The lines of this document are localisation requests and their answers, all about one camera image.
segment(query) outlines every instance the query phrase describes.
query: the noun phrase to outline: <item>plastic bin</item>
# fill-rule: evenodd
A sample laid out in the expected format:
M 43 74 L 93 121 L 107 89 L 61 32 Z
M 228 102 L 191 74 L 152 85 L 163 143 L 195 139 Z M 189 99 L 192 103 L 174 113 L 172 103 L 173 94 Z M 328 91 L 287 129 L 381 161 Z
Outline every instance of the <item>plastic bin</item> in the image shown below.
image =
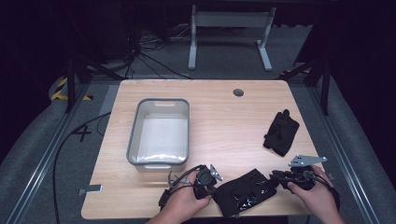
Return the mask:
M 139 102 L 127 159 L 139 172 L 181 172 L 189 158 L 190 105 L 184 99 Z

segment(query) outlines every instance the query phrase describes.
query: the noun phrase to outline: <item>wooden tabletop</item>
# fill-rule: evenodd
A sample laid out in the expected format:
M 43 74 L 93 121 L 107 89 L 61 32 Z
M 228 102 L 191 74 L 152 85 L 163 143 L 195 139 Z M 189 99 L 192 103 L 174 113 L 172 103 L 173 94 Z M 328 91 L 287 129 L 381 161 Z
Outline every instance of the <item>wooden tabletop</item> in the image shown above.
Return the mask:
M 235 96 L 235 89 L 244 95 Z M 153 217 L 159 212 L 158 201 L 163 190 L 169 188 L 168 173 L 139 173 L 126 158 L 136 106 L 146 98 L 183 98 L 190 103 L 190 157 L 186 170 L 199 164 L 215 164 L 224 177 L 216 187 L 254 168 L 269 178 L 273 170 L 290 170 L 289 161 L 297 154 L 318 155 L 285 81 L 122 81 L 92 174 L 91 185 L 101 184 L 103 191 L 86 195 L 81 210 L 84 218 Z M 262 143 L 276 113 L 285 109 L 300 128 L 289 153 L 280 157 Z M 299 198 L 279 186 L 274 197 L 241 216 L 308 213 Z M 212 200 L 196 216 L 221 217 L 221 212 Z

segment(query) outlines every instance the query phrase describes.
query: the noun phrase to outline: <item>person's hand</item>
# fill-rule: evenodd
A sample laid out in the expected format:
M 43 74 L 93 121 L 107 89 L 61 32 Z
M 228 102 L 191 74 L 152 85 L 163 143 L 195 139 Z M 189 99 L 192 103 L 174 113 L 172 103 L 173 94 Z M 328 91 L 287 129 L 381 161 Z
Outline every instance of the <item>person's hand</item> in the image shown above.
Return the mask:
M 332 182 L 319 167 L 312 165 L 312 169 L 315 175 L 322 176 L 333 187 Z M 332 194 L 324 185 L 316 183 L 311 190 L 304 190 L 289 182 L 288 187 L 322 223 L 345 223 L 338 213 Z
M 187 175 L 187 179 L 191 184 L 194 183 L 198 171 L 193 171 Z M 198 211 L 206 207 L 211 196 L 207 196 L 201 200 L 197 200 L 194 195 L 191 184 L 179 183 L 177 190 L 173 190 L 171 197 L 166 203 L 163 210 L 154 218 L 148 221 L 148 224 L 161 223 L 161 224 L 179 224 L 192 218 Z

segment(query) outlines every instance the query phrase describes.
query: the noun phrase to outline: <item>metal bracket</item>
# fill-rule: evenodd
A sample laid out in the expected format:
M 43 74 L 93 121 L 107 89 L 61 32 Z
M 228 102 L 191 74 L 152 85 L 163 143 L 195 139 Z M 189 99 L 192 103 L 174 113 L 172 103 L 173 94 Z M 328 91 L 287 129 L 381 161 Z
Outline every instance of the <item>metal bracket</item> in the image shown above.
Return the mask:
M 89 185 L 86 189 L 79 189 L 78 196 L 82 196 L 86 193 L 102 192 L 102 190 L 103 190 L 102 185 Z
M 216 170 L 215 165 L 210 164 L 210 174 L 215 177 L 217 180 L 222 181 L 223 177 L 219 175 L 219 172 Z
M 294 157 L 294 159 L 291 162 L 289 162 L 289 166 L 303 167 L 324 161 L 327 161 L 326 157 L 311 157 L 311 156 L 297 155 L 296 157 Z

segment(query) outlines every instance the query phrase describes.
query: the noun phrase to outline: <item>black object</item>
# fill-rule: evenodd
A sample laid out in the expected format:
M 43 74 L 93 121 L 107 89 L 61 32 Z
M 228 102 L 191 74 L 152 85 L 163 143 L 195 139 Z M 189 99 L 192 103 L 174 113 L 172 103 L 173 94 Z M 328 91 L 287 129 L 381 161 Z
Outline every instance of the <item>black object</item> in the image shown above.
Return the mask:
M 270 180 L 254 169 L 221 185 L 213 198 L 224 217 L 238 216 L 240 212 L 274 196 L 275 187 Z
M 283 113 L 278 112 L 268 134 L 264 136 L 264 147 L 272 148 L 276 154 L 284 157 L 289 152 L 299 127 L 300 124 L 290 117 L 288 109 L 285 109 Z
M 329 190 L 329 192 L 332 194 L 332 197 L 334 198 L 338 211 L 340 210 L 341 201 L 338 191 L 333 188 L 323 177 L 315 175 L 311 166 L 291 167 L 290 170 L 291 172 L 274 170 L 270 175 L 271 182 L 275 186 L 280 184 L 282 185 L 283 189 L 288 190 L 290 190 L 288 187 L 289 182 L 293 182 L 305 190 L 312 189 L 316 182 L 319 182 Z
M 191 184 L 190 186 L 185 186 L 182 188 L 192 187 L 194 190 L 195 198 L 198 200 L 203 199 L 207 195 L 212 195 L 216 191 L 215 185 L 218 183 L 218 181 L 216 180 L 214 175 L 219 175 L 219 174 L 216 172 L 216 170 L 214 170 L 215 173 L 212 175 L 213 172 L 211 172 L 211 170 L 209 170 L 206 167 L 206 165 L 197 165 L 197 166 L 191 168 L 189 171 L 184 173 L 181 177 L 178 177 L 177 180 L 175 180 L 175 181 L 170 180 L 170 175 L 172 173 L 171 172 L 171 173 L 169 173 L 169 176 L 168 176 L 168 183 L 169 183 L 170 188 L 166 189 L 163 192 L 161 199 L 158 201 L 158 205 L 161 207 L 161 210 L 165 207 L 165 205 L 168 202 L 171 195 L 178 190 L 178 189 L 176 189 L 178 183 L 180 183 L 182 180 L 184 180 L 187 175 L 189 175 L 191 172 L 193 172 L 195 170 L 199 170 L 199 173 L 196 176 L 194 184 L 190 183 Z

